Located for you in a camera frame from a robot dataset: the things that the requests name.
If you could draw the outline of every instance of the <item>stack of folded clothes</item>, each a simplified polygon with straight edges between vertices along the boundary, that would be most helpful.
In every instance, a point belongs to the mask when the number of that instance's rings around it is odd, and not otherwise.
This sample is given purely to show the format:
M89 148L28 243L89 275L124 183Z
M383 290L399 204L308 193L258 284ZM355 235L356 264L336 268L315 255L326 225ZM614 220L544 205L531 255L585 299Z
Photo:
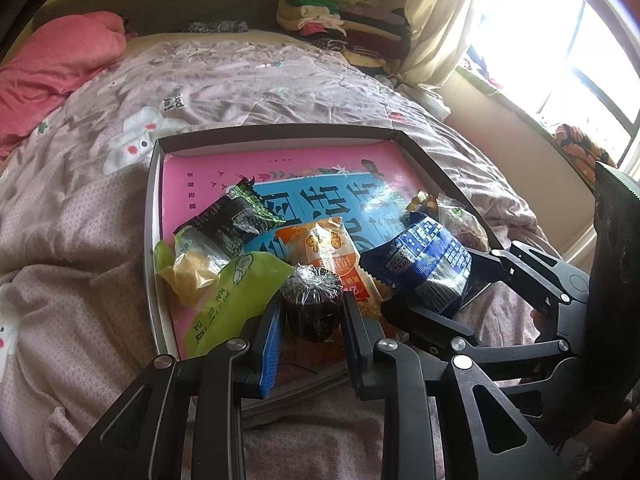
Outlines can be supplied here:
M395 74L409 52L411 31L402 9L340 5L347 50L343 56L368 75Z
M340 4L353 0L280 0L276 19L292 36L323 50L344 52L346 31L338 14Z

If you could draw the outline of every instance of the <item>window sill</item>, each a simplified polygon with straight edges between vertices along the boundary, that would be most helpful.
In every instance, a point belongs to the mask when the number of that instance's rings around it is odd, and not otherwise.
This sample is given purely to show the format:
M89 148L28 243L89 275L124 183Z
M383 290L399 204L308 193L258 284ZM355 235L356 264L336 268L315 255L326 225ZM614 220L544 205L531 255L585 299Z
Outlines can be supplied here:
M584 176L584 174L578 169L575 163L569 158L569 156L562 150L560 145L556 142L554 137L545 129L542 124L537 122L533 117L526 113L522 108L520 108L517 104L513 103L509 100L500 90L498 90L495 86L491 85L480 76L476 75L473 72L470 72L463 66L456 67L456 73L458 73L463 79L465 79L468 83L474 86L478 91L484 94L489 99L496 101L500 106L506 108L517 118L519 118L522 122L527 124L534 132L538 133L543 137L549 144L551 144L556 152L562 155L562 158L572 167L575 173L578 174L580 179L584 182L584 184L589 188L592 193L595 193L594 185Z

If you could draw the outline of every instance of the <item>bed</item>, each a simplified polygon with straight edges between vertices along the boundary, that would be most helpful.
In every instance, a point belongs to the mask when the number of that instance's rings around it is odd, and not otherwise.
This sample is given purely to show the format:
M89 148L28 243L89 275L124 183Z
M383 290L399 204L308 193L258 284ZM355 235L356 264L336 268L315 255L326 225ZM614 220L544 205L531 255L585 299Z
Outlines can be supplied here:
M34 480L55 475L155 355L142 261L159 137L242 124L396 128L428 151L503 244L556 254L482 153L340 54L259 30L163 32L130 41L0 165L0 432ZM184 106L169 107L178 95ZM488 344L513 345L538 334L529 312L496 284L456 319ZM244 426L250 479L380 476L383 406L359 402L346 384Z

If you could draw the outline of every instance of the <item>black snack package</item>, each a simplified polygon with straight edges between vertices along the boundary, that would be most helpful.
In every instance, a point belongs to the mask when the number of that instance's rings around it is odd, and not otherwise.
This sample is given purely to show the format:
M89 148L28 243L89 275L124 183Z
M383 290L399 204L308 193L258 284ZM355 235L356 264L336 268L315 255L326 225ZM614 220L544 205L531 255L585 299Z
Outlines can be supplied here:
M235 186L227 187L226 193L202 213L178 227L174 234L186 226L195 227L233 259L242 252L245 243L285 222L264 206L254 191L254 181L243 177Z
M337 274L322 267L296 265L280 290L293 335L321 343L340 325L342 282Z

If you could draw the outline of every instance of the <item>round dark object in plastic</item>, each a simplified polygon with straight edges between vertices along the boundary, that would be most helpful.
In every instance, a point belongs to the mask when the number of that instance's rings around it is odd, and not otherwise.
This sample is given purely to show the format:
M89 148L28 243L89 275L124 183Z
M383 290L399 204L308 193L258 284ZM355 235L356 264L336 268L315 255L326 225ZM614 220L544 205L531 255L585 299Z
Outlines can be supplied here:
M329 339L340 325L342 282L330 270L296 266L282 284L291 333L314 343Z

